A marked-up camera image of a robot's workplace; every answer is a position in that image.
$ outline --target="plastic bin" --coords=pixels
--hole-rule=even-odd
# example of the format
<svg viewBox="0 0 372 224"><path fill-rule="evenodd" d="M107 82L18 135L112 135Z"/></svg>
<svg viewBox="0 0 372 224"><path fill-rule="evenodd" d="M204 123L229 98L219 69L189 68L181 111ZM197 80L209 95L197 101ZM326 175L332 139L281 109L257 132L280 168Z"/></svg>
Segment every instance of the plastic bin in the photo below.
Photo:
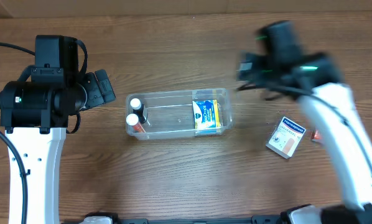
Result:
<svg viewBox="0 0 372 224"><path fill-rule="evenodd" d="M133 113L129 102L138 98L144 104L147 122L142 124L145 133L137 132L126 124L126 132L139 140L170 139L222 134L233 124L230 96L224 88L208 90L166 91L135 93L126 98L126 115ZM204 130L195 129L193 101L216 100L220 126Z"/></svg>

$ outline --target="black mount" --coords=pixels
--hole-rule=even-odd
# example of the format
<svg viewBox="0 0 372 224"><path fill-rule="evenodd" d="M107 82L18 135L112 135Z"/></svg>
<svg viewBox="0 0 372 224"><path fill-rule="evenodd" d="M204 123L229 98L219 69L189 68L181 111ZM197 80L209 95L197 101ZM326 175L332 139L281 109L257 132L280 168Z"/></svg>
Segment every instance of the black mount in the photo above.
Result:
<svg viewBox="0 0 372 224"><path fill-rule="evenodd" d="M290 214L300 208L311 206L301 205L287 209L280 215L253 215L251 218L207 218L207 219L178 219L178 220L147 220L145 218L120 219L117 213L93 212L85 217L108 217L113 224L291 224ZM320 215L323 224L372 224L372 205L365 205L364 211L351 211L344 206L328 207ZM82 221L66 221L62 224L79 224Z"/></svg>
<svg viewBox="0 0 372 224"><path fill-rule="evenodd" d="M80 71L78 46L85 55ZM35 65L0 92L1 126L8 133L16 127L38 126L47 134L50 128L67 128L69 116L77 115L78 120L80 111L114 101L106 71L86 73L87 58L84 43L76 38L38 35Z"/></svg>
<svg viewBox="0 0 372 224"><path fill-rule="evenodd" d="M289 21L281 21L258 30L256 38L267 55L246 53L238 79L259 88L287 86L305 91L329 82L342 83L343 77L325 53L304 55ZM295 93L283 92L294 99Z"/></svg>

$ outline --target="small cardboard box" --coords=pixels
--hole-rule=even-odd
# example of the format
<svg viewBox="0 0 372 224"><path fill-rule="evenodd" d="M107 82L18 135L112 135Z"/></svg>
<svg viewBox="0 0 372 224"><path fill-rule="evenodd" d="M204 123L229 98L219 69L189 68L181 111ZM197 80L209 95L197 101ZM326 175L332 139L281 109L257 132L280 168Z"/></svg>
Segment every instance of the small cardboard box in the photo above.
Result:
<svg viewBox="0 0 372 224"><path fill-rule="evenodd" d="M266 146L280 156L288 159L295 152L306 129L291 119L283 117L276 130L267 140Z"/></svg>

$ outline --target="bottle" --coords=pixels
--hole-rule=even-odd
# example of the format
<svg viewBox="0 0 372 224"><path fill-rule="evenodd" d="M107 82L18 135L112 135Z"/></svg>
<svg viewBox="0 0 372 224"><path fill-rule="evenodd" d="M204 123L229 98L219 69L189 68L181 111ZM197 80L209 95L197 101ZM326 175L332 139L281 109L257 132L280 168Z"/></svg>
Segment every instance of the bottle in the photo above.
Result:
<svg viewBox="0 0 372 224"><path fill-rule="evenodd" d="M142 124L139 122L139 118L137 117L136 114L129 114L127 117L126 117L126 123L130 126L132 126L132 128L139 132L139 133L145 133L146 131L144 130L144 128L142 127Z"/></svg>
<svg viewBox="0 0 372 224"><path fill-rule="evenodd" d="M141 124L146 122L146 117L143 115L144 105L138 98L134 98L130 102L131 108L134 110L134 114L137 115Z"/></svg>

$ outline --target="cable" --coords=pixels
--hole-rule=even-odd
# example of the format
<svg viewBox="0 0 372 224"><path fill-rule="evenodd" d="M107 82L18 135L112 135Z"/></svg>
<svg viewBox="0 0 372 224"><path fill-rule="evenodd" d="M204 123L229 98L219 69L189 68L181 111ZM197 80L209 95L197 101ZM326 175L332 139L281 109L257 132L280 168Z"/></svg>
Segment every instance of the cable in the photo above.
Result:
<svg viewBox="0 0 372 224"><path fill-rule="evenodd" d="M78 75L79 77L83 77L88 66L88 52L86 51L85 44L81 40L76 40L75 42L81 47L82 51L84 51L84 62L82 63L82 67Z"/></svg>
<svg viewBox="0 0 372 224"><path fill-rule="evenodd" d="M330 103L327 103L325 100L315 96L312 94L312 92L310 91L306 91L306 90L301 90L301 89L298 89L298 88L293 88L293 87L288 87L288 86L272 86L272 85L269 85L269 86L266 86L266 88L268 88L269 90L271 91L278 91L280 93L296 93L298 95L302 95L302 96L308 96L308 97L311 97L319 102L321 102L323 105L325 105L327 108L329 108L331 111L333 111L338 117L341 118L341 121L342 123L349 128L350 132L352 133L353 137L356 139L356 142L358 143L359 145L359 148L361 149L361 152L363 153L363 156L366 160L366 163L367 163L367 166L371 172L371 175L372 175L372 163L370 162L370 159L367 155L367 152L365 150L365 147L363 145L363 143L361 142L359 136L357 135L356 131L352 128L352 126L350 125L349 121L347 120L346 117L344 117L337 109L336 107L332 106Z"/></svg>
<svg viewBox="0 0 372 224"><path fill-rule="evenodd" d="M283 98L283 97L284 97L283 94L278 94L276 96L265 97L264 100L273 101L273 100L278 100L278 99Z"/></svg>
<svg viewBox="0 0 372 224"><path fill-rule="evenodd" d="M255 90L255 89L258 89L258 88L264 88L263 86L260 86L260 85L252 85L252 86L249 86L249 85L250 85L250 83L244 84L244 85L240 86L239 88L237 88L237 91Z"/></svg>
<svg viewBox="0 0 372 224"><path fill-rule="evenodd" d="M35 56L35 53L34 53L33 51L31 51L31 50L29 50L29 49L25 49L25 48L23 48L23 47L19 47L19 46L17 46L17 45L7 44L7 43L2 43L2 42L0 42L0 46L1 46L1 47L9 47L9 48L16 49L16 50L21 50L21 51L23 51L23 52L25 52L25 53L29 53L29 54Z"/></svg>
<svg viewBox="0 0 372 224"><path fill-rule="evenodd" d="M74 127L73 131L68 131L66 129L66 133L67 134L74 134L74 133L76 133L78 131L78 129L80 129L80 125L81 125L81 115L80 115L80 112L78 112L76 114L76 116L77 116L77 122L75 123L75 127Z"/></svg>
<svg viewBox="0 0 372 224"><path fill-rule="evenodd" d="M12 151L14 158L17 161L17 165L19 166L20 170L20 177L22 179L22 188L23 188L23 206L22 206L22 224L26 224L27 220L27 204L28 204L28 189L27 189L27 173L24 169L24 164L22 161L21 156L19 155L17 149L14 147L12 142L2 133L0 132L0 138L6 145L9 147L9 149Z"/></svg>
<svg viewBox="0 0 372 224"><path fill-rule="evenodd" d="M27 66L22 74L20 75L20 77L17 79L18 82L25 82L27 81L27 79L31 76L31 69L33 68L34 66L33 65L29 65Z"/></svg>

